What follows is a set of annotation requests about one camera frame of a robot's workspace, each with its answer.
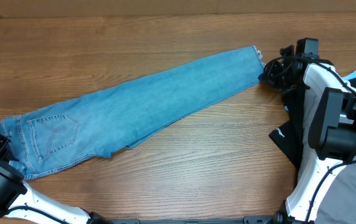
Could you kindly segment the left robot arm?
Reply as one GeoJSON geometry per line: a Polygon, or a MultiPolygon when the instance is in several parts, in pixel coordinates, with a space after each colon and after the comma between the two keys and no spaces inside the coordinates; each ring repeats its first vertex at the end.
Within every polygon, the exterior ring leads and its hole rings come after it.
{"type": "Polygon", "coordinates": [[[34,190],[7,157],[10,140],[0,134],[0,219],[19,218],[34,223],[107,224],[95,212],[71,207],[34,190]]]}

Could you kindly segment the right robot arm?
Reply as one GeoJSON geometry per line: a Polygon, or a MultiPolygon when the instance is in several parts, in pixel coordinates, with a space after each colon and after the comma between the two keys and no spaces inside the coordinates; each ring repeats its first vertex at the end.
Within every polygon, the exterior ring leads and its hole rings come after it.
{"type": "Polygon", "coordinates": [[[270,138],[298,169],[292,194],[265,223],[314,223],[334,179],[356,164],[356,71],[340,76],[317,39],[282,48],[260,81],[282,92],[289,121],[270,138]]]}

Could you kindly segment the light blue denim jeans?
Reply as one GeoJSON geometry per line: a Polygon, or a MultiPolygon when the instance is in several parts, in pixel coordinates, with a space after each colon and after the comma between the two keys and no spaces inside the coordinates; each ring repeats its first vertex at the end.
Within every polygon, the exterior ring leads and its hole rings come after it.
{"type": "Polygon", "coordinates": [[[261,53],[244,47],[0,121],[9,161],[32,180],[134,148],[168,125],[258,82],[261,53]]]}

